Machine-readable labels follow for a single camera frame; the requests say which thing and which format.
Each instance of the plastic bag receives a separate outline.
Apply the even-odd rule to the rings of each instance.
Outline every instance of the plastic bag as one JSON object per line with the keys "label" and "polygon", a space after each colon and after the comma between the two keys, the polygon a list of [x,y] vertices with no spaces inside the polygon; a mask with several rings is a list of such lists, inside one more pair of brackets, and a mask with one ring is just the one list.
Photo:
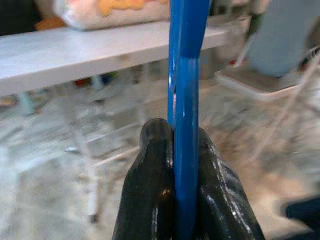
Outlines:
{"label": "plastic bag", "polygon": [[66,24],[81,30],[169,18],[168,0],[54,0],[53,7]]}

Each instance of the gray floor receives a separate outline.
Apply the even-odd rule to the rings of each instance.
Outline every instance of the gray floor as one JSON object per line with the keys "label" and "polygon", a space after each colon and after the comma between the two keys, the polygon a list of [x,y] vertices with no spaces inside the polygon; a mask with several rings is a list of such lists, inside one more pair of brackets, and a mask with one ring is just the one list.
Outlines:
{"label": "gray floor", "polygon": [[[304,231],[303,225],[281,216],[280,206],[319,192],[320,79],[314,78],[254,162],[248,159],[287,99],[261,103],[211,81],[201,82],[200,125],[238,173],[267,239]],[[166,117],[166,86],[164,80],[153,81],[148,94],[143,93],[147,118]],[[72,140],[58,102],[53,98],[29,117],[22,116],[19,106],[1,109],[1,240],[111,239],[123,181],[135,154],[98,169],[100,217],[90,224],[86,162],[78,154],[64,152]],[[86,119],[81,126],[87,138],[138,119],[133,107],[95,118],[92,124],[90,107],[77,107],[78,117]],[[105,139],[100,146],[109,153],[103,157],[137,145],[139,130],[140,126],[120,138]]]}

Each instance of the white folding table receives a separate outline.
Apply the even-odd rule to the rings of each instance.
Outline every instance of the white folding table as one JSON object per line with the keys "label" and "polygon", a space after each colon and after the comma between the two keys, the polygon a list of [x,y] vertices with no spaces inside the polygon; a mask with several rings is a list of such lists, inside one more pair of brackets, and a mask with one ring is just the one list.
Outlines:
{"label": "white folding table", "polygon": [[[163,21],[94,31],[63,27],[2,36],[0,97],[166,59],[169,27],[170,23]],[[202,49],[219,47],[227,42],[227,28],[208,26]],[[89,216],[94,221],[98,209],[95,167],[102,162],[94,163],[70,117],[67,124],[90,166]]]}

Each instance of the metal leg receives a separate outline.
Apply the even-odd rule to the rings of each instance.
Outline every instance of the metal leg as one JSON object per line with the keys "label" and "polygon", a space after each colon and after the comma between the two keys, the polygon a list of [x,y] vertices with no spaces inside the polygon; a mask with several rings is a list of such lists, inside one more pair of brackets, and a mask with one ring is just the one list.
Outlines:
{"label": "metal leg", "polygon": [[29,96],[29,93],[27,92],[20,93],[18,97],[23,107],[24,114],[26,115],[34,114],[36,109],[31,97]]}
{"label": "metal leg", "polygon": [[70,97],[71,93],[69,91],[69,87],[64,84],[62,88],[64,95],[60,99],[60,107],[62,109],[65,123],[72,135],[72,138],[78,146],[79,152],[84,157],[88,169],[88,216],[90,222],[94,223],[98,220],[98,178],[96,175],[95,161],[91,157],[91,153],[86,143],[85,137],[82,135],[81,130],[77,128],[74,103]]}
{"label": "metal leg", "polygon": [[266,145],[270,143],[270,140],[272,136],[274,135],[275,131],[277,130],[278,126],[281,124],[283,119],[287,116],[289,110],[296,102],[297,97],[302,92],[302,90],[305,88],[306,84],[309,82],[309,80],[312,77],[312,74],[317,70],[318,64],[320,62],[320,54],[318,54],[313,61],[311,62],[309,68],[306,70],[306,72],[303,74],[303,77],[301,79],[301,83],[298,85],[295,91],[289,96],[288,101],[286,105],[283,107],[281,112],[276,116],[276,119],[273,121],[271,126],[268,128],[268,131],[265,133],[265,136],[256,147],[256,150],[253,152],[253,155],[250,157],[250,159],[247,161],[247,163],[251,163],[254,160],[256,160],[260,154],[265,149]]}
{"label": "metal leg", "polygon": [[92,80],[93,87],[96,90],[100,90],[100,89],[104,88],[105,85],[104,85],[104,82],[103,82],[102,77],[100,75],[92,76],[91,80]]}
{"label": "metal leg", "polygon": [[[146,63],[142,67],[142,90],[143,90],[143,95],[147,93],[150,89],[150,65],[149,63]],[[139,123],[141,125],[145,124],[147,121],[147,114],[145,110],[145,97],[142,99],[138,100],[138,117],[139,117]]]}

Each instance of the blue rod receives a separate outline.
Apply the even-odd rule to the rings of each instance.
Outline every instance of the blue rod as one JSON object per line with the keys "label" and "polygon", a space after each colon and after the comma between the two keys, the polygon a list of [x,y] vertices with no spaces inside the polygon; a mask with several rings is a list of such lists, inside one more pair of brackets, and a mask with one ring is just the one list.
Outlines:
{"label": "blue rod", "polygon": [[174,180],[177,240],[191,240],[197,213],[199,55],[209,1],[173,0],[170,37],[175,55]]}
{"label": "blue rod", "polygon": [[173,0],[170,3],[171,24],[169,32],[169,58],[168,58],[168,98],[167,98],[167,118],[172,128],[176,126],[176,67],[178,60],[178,39],[179,39],[179,1]]}

